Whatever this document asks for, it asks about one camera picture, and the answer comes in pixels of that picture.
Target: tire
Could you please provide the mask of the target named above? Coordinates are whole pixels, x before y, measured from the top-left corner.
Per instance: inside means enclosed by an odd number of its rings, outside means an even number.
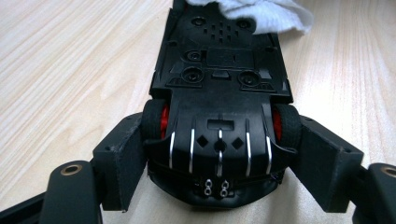
[[[169,106],[165,100],[148,100],[141,121],[142,139],[162,139],[165,136]]]
[[[297,109],[292,105],[274,105],[273,123],[276,142],[282,147],[297,148],[302,124]]]

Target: ventilation hole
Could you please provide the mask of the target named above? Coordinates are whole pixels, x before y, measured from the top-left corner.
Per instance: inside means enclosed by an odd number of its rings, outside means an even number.
[[[244,142],[240,138],[236,138],[233,142],[232,145],[235,149],[239,149],[242,145],[244,145]]]
[[[206,138],[204,138],[203,135],[201,135],[201,137],[199,137],[197,139],[197,143],[201,146],[201,147],[205,147],[209,142],[206,140]]]

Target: wooden table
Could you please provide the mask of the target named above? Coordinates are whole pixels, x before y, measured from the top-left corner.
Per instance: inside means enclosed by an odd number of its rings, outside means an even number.
[[[294,105],[360,148],[363,165],[396,164],[396,2],[313,1],[308,35],[280,36]],[[50,172],[93,148],[149,98],[172,5],[162,1],[0,2],[0,210],[46,190]],[[350,223],[322,212],[288,170],[269,196],[206,211],[142,176],[129,212],[105,223]]]

